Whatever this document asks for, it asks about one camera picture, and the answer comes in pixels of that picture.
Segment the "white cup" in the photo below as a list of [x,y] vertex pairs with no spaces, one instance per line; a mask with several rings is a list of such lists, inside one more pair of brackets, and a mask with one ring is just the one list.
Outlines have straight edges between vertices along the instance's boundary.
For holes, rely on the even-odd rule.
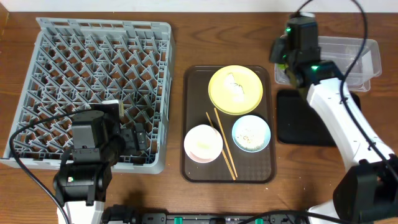
[[201,124],[189,130],[185,135],[183,147],[191,150],[194,155],[207,159],[216,150],[222,150],[223,140],[215,128]]

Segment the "black tray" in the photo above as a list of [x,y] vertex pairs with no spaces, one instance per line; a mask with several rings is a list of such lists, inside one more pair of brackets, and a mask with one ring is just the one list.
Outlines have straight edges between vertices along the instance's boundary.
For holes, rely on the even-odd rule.
[[327,127],[297,90],[277,93],[277,138],[286,144],[335,146]]

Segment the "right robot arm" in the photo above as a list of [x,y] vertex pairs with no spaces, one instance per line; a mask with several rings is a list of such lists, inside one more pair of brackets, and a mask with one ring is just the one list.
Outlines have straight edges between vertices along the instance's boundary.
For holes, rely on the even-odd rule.
[[351,97],[347,76],[321,58],[318,24],[296,12],[269,56],[284,68],[292,86],[331,134],[346,174],[332,200],[308,209],[308,223],[372,223],[397,216],[397,156],[363,116]]

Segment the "wooden chopstick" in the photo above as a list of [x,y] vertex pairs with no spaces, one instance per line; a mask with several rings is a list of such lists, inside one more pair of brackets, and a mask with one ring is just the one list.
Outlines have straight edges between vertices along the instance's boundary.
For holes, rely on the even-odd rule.
[[[212,122],[212,120],[211,120],[211,118],[210,118],[210,116],[209,116],[209,114],[208,114],[208,112],[206,112],[206,117],[207,117],[207,119],[208,119],[208,121],[209,121],[210,126],[211,126],[212,128],[215,128],[214,125],[213,125],[213,122]],[[234,172],[233,172],[233,170],[232,170],[232,168],[231,168],[231,165],[230,165],[230,163],[229,163],[228,158],[226,157],[226,153],[225,153],[225,151],[224,151],[223,148],[222,148],[222,150],[221,150],[221,153],[222,153],[222,155],[223,155],[223,157],[224,157],[224,161],[225,161],[225,163],[226,163],[226,165],[227,165],[227,167],[228,167],[228,170],[229,170],[229,173],[231,174],[232,179],[233,179],[233,180],[236,180],[236,177],[235,177],[235,175],[234,175]]]
[[222,122],[220,120],[220,116],[218,114],[217,108],[213,108],[213,109],[214,109],[214,112],[215,112],[215,115],[216,115],[218,126],[220,127],[220,130],[221,130],[221,134],[222,134],[222,137],[223,137],[223,140],[224,140],[225,147],[226,147],[227,156],[228,156],[227,161],[228,161],[228,164],[229,164],[228,168],[229,168],[229,171],[230,171],[231,175],[233,176],[233,180],[236,180],[237,177],[238,177],[238,174],[237,174],[237,171],[236,171],[236,167],[235,167],[235,164],[234,164],[234,160],[233,160],[231,151],[229,149],[229,144],[228,144],[228,141],[226,139],[226,135],[224,133],[223,125],[222,125]]

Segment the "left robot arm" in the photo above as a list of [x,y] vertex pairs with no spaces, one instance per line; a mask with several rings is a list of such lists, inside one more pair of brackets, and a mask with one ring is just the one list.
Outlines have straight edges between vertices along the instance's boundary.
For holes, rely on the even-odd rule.
[[121,156],[147,148],[145,127],[121,129],[117,113],[91,110],[73,117],[72,133],[73,148],[66,153],[73,162],[63,160],[53,180],[58,213],[67,223],[109,222],[111,214],[103,212],[111,168]]

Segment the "grey dishwasher rack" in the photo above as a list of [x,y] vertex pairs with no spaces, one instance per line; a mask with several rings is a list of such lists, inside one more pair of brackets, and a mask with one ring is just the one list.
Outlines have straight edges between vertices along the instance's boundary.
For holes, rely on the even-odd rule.
[[113,171],[161,173],[175,58],[170,24],[46,17],[37,23],[40,32],[12,130],[119,100],[124,106],[121,127],[142,123],[147,147],[122,156]]

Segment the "pink bowl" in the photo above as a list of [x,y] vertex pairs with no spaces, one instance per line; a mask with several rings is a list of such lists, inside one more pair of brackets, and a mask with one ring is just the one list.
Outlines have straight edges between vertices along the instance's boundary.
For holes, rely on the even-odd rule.
[[217,159],[220,154],[221,154],[221,149],[220,150],[216,150],[213,155],[210,156],[210,158],[207,159],[203,159],[201,157],[198,157],[196,155],[194,155],[194,153],[189,150],[189,149],[184,149],[186,155],[193,161],[197,162],[197,163],[201,163],[201,164],[206,164],[206,163],[210,163],[213,162],[215,159]]

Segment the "clear plastic bin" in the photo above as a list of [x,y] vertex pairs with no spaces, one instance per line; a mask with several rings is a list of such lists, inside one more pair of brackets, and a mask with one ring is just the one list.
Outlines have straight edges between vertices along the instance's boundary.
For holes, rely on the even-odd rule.
[[[318,41],[322,48],[321,59],[334,61],[342,73],[349,68],[363,42],[362,39],[328,36],[320,36]],[[371,79],[380,76],[381,73],[378,43],[368,39],[346,83],[351,91],[367,92],[371,89]]]

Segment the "wooden chopstick right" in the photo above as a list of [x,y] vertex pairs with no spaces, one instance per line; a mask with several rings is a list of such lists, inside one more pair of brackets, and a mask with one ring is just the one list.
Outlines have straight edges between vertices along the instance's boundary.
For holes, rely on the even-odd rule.
[[228,141],[226,139],[226,135],[224,133],[223,125],[222,125],[222,122],[220,120],[220,116],[218,114],[217,108],[213,108],[213,109],[214,109],[214,112],[215,112],[215,115],[216,115],[218,126],[220,127],[220,130],[221,130],[221,134],[222,134],[222,137],[223,137],[223,140],[224,140],[225,147],[226,147],[227,156],[228,156],[227,161],[228,161],[228,164],[229,164],[228,168],[229,168],[229,171],[230,171],[231,175],[233,176],[233,180],[236,180],[237,177],[238,177],[238,174],[237,174],[237,171],[236,171],[236,167],[235,167],[235,164],[234,164],[234,160],[233,160],[231,151],[229,149],[229,144],[228,144]]

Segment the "green snack wrapper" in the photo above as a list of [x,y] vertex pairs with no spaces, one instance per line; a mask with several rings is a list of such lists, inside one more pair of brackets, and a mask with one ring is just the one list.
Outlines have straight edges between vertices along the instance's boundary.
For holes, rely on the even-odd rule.
[[287,64],[278,64],[277,66],[281,70],[285,70],[288,67]]

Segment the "white tissue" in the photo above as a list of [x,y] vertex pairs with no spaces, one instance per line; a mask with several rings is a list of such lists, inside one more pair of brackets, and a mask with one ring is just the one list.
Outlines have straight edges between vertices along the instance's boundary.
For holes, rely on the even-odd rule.
[[232,97],[234,102],[244,101],[243,87],[236,83],[234,75],[232,73],[227,74],[224,80],[224,87],[227,89],[229,95]]

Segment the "brown serving tray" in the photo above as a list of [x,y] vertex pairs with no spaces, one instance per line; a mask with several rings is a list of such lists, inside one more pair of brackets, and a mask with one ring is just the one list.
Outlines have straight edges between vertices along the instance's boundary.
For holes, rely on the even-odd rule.
[[[219,128],[214,105],[208,95],[208,83],[213,74],[221,69],[219,65],[197,65],[185,72],[183,85],[183,122],[182,136],[200,124],[209,124],[212,120]],[[232,137],[233,124],[239,116],[219,112],[221,125],[233,157],[238,177],[233,180],[223,155],[209,163],[195,162],[182,149],[181,173],[189,182],[217,184],[266,184],[276,176],[275,141],[271,134],[270,143],[259,152],[245,152],[235,145]]]

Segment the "light blue bowl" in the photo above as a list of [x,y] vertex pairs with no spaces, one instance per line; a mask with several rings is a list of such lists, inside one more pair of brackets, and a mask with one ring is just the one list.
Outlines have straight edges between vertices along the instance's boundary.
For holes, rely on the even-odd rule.
[[265,149],[271,141],[271,129],[262,118],[242,116],[233,124],[231,136],[242,151],[255,153]]

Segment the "wooden chopstick left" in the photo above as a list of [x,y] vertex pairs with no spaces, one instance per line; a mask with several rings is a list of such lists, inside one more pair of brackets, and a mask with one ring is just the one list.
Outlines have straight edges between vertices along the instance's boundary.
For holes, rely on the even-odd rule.
[[[213,125],[213,122],[212,122],[212,120],[211,120],[211,118],[210,118],[210,116],[209,116],[209,114],[208,114],[208,112],[206,112],[206,117],[207,117],[207,119],[208,119],[208,121],[209,121],[210,126],[211,126],[212,128],[215,128],[214,125]],[[236,177],[235,177],[235,175],[234,175],[234,172],[233,172],[233,170],[232,170],[232,168],[231,168],[231,165],[230,165],[230,163],[229,163],[228,158],[226,157],[226,153],[225,153],[225,151],[224,151],[223,148],[222,148],[222,150],[221,150],[221,153],[222,153],[222,155],[223,155],[223,157],[224,157],[224,161],[225,161],[225,163],[226,163],[226,165],[227,165],[227,167],[228,167],[228,170],[229,170],[229,173],[231,174],[232,179],[233,179],[233,180],[236,180]]]

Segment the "yellow plate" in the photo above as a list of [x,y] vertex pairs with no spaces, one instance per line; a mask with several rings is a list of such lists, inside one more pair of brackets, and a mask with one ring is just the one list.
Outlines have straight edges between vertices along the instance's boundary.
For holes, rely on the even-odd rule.
[[[236,83],[243,87],[242,102],[234,102],[224,87],[224,80],[229,73],[232,73]],[[242,115],[253,111],[260,104],[263,92],[259,76],[251,69],[240,65],[229,65],[217,70],[208,83],[208,95],[213,105],[230,115]]]

